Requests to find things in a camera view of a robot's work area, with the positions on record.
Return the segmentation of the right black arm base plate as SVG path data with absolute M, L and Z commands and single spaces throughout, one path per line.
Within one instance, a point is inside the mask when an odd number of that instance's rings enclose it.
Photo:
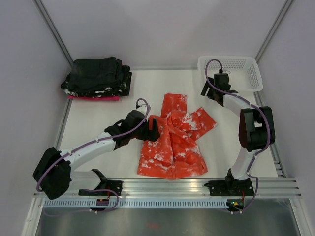
M 209 189 L 211 196 L 220 197 L 242 197 L 243 194 L 246 196 L 254 195 L 254 188 L 252 181 L 247 180 L 236 180 L 227 182 L 225 180 L 211 180 L 204 184 Z

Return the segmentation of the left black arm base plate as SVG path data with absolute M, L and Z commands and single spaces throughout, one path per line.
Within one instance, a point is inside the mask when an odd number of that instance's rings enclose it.
M 121 196 L 123 189 L 123 181 L 121 180 L 107 180 L 101 182 L 95 189 L 80 189 L 79 196 L 101 196 L 109 198 L 110 196 Z

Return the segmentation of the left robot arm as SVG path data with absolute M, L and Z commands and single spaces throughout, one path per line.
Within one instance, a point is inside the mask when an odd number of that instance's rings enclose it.
M 125 119 L 105 128 L 86 143 L 64 150 L 55 147 L 45 150 L 32 175 L 37 182 L 36 190 L 54 200 L 69 189 L 74 171 L 86 162 L 115 151 L 132 139 L 155 142 L 159 138 L 158 120 L 132 110 Z

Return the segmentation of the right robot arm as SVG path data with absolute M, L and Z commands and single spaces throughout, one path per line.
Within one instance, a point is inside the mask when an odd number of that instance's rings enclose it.
M 250 170 L 256 158 L 275 141 L 272 109 L 258 107 L 231 89 L 229 76 L 220 71 L 206 77 L 202 96 L 216 101 L 239 117 L 238 138 L 241 145 L 238 157 L 224 180 L 209 182 L 218 191 L 235 195 L 241 190 L 252 190 Z

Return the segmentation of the orange white tie-dye trousers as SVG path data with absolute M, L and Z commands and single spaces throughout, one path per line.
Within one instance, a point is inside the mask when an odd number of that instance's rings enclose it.
M 163 179 L 182 179 L 201 176 L 208 172 L 197 140 L 216 127 L 215 120 L 200 107 L 189 113 L 187 96 L 167 93 L 161 114 L 151 115 L 157 120 L 160 137 L 144 141 L 137 173 Z

